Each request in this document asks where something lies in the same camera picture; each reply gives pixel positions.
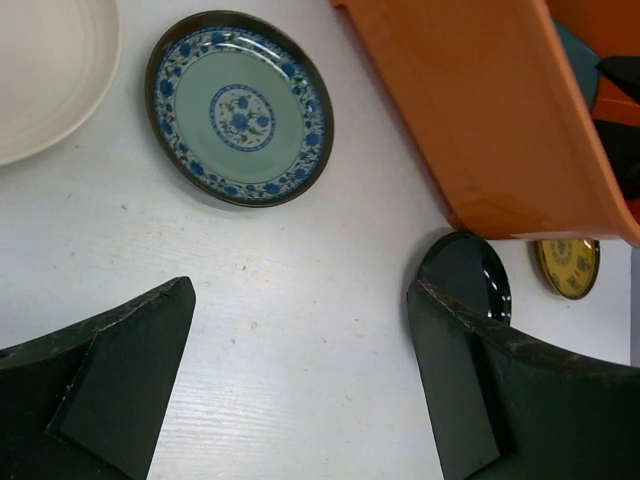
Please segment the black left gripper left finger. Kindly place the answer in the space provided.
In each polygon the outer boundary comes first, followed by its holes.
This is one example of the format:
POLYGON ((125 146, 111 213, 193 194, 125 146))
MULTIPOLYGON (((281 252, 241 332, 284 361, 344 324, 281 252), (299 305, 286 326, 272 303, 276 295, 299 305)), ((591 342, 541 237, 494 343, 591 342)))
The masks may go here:
POLYGON ((2 349, 2 478, 146 478, 193 314, 177 277, 2 349))

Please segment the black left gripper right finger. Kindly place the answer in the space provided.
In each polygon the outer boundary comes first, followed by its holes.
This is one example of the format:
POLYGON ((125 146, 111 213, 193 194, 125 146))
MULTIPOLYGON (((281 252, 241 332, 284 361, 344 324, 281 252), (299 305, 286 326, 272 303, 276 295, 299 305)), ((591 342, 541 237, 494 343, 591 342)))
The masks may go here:
POLYGON ((447 479, 635 479, 639 371, 407 293, 411 338, 447 479))

